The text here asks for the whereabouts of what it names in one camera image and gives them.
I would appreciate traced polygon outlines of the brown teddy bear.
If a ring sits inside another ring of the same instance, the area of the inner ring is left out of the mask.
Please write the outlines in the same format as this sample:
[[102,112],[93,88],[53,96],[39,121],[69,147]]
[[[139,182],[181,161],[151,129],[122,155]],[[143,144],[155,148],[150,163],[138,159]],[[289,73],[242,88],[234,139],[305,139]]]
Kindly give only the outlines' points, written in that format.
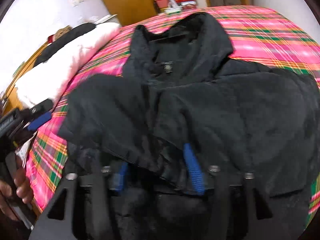
[[61,36],[63,36],[65,33],[69,32],[71,30],[71,26],[68,25],[62,29],[59,29],[55,34],[53,35],[50,35],[48,38],[47,38],[47,42],[48,43],[53,43],[54,41],[56,41],[58,38],[60,38]]

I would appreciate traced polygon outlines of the black garment on quilt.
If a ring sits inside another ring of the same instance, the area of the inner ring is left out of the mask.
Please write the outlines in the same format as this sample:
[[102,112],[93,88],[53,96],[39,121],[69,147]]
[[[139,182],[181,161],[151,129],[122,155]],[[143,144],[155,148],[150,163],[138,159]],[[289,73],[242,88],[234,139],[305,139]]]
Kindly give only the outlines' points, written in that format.
[[48,45],[42,53],[37,57],[35,60],[34,66],[36,67],[40,63],[44,63],[48,61],[58,50],[64,47],[69,42],[73,41],[74,39],[92,31],[96,28],[94,23],[84,23],[81,24],[67,33],[63,34],[60,38],[55,40],[52,44]]

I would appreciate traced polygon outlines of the pink storage box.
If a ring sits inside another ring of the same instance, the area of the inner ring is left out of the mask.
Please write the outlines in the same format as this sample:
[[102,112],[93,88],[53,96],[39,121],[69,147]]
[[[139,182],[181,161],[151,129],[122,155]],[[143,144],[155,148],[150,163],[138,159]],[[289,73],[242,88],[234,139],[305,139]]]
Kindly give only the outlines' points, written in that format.
[[155,2],[160,10],[165,10],[169,6],[169,0],[155,0]]

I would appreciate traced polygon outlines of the black hooded puffer jacket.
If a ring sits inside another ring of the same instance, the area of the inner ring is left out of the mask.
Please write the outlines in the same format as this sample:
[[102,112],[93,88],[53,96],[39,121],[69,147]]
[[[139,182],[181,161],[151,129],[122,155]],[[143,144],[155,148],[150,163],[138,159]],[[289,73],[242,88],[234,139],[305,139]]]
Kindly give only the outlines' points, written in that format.
[[[67,98],[66,173],[93,177],[91,239],[298,239],[319,175],[319,88],[309,74],[234,60],[212,15],[160,34],[138,25],[120,77]],[[205,192],[192,187],[189,143]],[[127,162],[121,192],[112,166]]]

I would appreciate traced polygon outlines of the pink plaid bed sheet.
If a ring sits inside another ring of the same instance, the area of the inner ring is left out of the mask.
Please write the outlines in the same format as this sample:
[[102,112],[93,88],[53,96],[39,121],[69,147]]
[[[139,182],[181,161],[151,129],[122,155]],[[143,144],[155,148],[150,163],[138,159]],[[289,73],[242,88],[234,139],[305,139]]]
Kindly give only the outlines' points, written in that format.
[[[206,8],[205,12],[216,18],[229,35],[234,48],[232,58],[312,74],[319,79],[319,44],[275,10],[237,5]],[[120,33],[78,71],[66,92],[97,73],[120,76],[130,54],[134,29],[134,25],[122,27]],[[66,112],[67,98],[63,96],[51,120],[39,128],[29,151],[27,176],[38,211],[52,198],[67,159],[66,142],[57,136]]]

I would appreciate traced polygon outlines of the white pink folded quilt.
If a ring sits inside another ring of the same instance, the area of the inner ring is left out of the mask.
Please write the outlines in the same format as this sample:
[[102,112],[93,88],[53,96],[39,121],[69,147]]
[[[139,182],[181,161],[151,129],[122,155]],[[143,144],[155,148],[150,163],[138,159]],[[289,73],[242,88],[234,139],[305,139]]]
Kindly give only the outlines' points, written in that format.
[[74,39],[58,50],[48,61],[29,72],[29,80],[22,82],[18,95],[31,108],[46,99],[58,103],[71,79],[98,50],[119,34],[120,24],[107,22]]

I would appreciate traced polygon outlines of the wooden headboard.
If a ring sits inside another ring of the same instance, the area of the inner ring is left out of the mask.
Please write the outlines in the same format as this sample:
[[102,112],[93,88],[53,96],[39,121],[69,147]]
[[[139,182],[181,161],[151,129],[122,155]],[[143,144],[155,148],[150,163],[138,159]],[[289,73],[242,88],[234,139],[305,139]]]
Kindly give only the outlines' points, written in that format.
[[21,101],[18,95],[20,87],[23,88],[22,82],[29,80],[29,72],[33,69],[36,59],[49,46],[49,42],[44,42],[31,57],[18,69],[9,86],[1,93],[1,116],[6,115],[13,109],[24,109],[27,105]]

